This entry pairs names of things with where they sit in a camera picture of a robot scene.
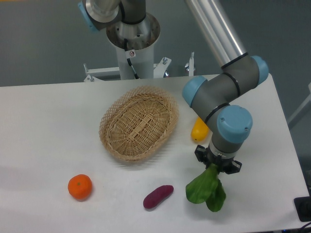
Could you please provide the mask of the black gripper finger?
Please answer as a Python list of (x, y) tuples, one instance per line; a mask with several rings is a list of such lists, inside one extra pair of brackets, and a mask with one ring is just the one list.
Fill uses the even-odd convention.
[(208, 157), (208, 155), (209, 155), (208, 148), (205, 148), (202, 145), (197, 145), (194, 154), (195, 154), (197, 160), (200, 163), (203, 163), (206, 166), (206, 169), (208, 169), (208, 167), (211, 164), (209, 157)]
[(225, 174), (235, 174), (240, 172), (241, 167), (241, 162), (234, 159), (225, 159), (220, 162), (220, 165), (218, 165), (218, 172)]

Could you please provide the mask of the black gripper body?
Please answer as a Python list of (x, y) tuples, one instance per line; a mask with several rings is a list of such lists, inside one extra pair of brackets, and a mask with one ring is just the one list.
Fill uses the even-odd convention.
[(222, 154), (214, 155), (210, 148), (207, 151), (206, 169), (215, 165), (218, 170), (229, 170), (232, 167), (233, 158), (224, 158)]

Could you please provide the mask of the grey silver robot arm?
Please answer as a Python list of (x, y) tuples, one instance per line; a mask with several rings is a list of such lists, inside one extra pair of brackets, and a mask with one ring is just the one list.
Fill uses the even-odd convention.
[[(222, 73), (212, 80), (193, 77), (182, 96), (190, 108), (211, 129), (208, 147), (197, 146), (199, 162), (219, 172), (238, 173), (241, 163), (235, 155), (250, 134), (250, 113), (231, 102), (264, 82), (269, 75), (266, 62), (250, 56), (232, 28), (217, 0), (188, 0), (194, 16)], [(138, 54), (158, 39), (158, 21), (146, 12), (143, 0), (83, 0), (78, 7), (90, 30), (106, 29), (110, 42), (121, 53), (120, 76), (127, 79), (153, 78), (153, 57), (136, 61)]]

